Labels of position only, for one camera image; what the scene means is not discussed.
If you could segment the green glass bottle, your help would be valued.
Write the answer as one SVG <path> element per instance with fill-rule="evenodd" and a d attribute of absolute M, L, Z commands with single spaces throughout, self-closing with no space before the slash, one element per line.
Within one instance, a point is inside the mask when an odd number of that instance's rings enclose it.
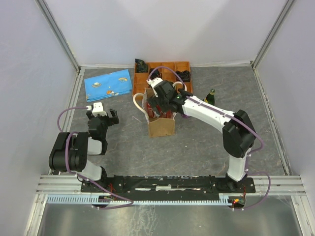
<path fill-rule="evenodd" d="M 203 101 L 214 106 L 215 105 L 215 92 L 216 90 L 214 88 L 210 89 L 209 93 L 206 95 Z"/>

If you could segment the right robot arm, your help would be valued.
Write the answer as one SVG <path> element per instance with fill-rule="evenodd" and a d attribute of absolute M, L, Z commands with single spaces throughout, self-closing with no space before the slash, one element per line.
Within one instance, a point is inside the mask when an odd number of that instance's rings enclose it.
<path fill-rule="evenodd" d="M 254 128 L 246 112 L 226 111 L 210 105 L 183 88 L 161 78 L 147 81 L 153 90 L 148 98 L 150 106 L 158 112 L 173 112 L 196 118 L 220 131 L 223 147 L 229 154 L 227 174 L 217 187 L 238 192 L 247 177 L 247 157 L 254 145 Z"/>

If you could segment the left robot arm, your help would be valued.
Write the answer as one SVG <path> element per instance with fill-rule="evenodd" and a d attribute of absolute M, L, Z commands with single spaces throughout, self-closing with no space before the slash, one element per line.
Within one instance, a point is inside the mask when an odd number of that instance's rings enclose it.
<path fill-rule="evenodd" d="M 50 169 L 80 174 L 92 180 L 92 187 L 97 191 L 105 191 L 109 186 L 107 173 L 103 167 L 90 162 L 88 156 L 106 153 L 108 127 L 119 123 L 117 111 L 110 109 L 110 114 L 104 110 L 87 111 L 87 132 L 79 132 L 71 137 L 69 132 L 60 132 L 49 156 Z"/>

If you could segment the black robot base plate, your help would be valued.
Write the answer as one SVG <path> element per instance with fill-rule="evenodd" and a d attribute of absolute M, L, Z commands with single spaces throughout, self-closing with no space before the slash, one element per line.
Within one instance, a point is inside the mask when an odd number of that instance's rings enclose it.
<path fill-rule="evenodd" d="M 252 178 L 240 182 L 215 176 L 140 177 L 113 176 L 97 182 L 105 189 L 133 201 L 218 200 L 219 194 L 255 193 Z"/>

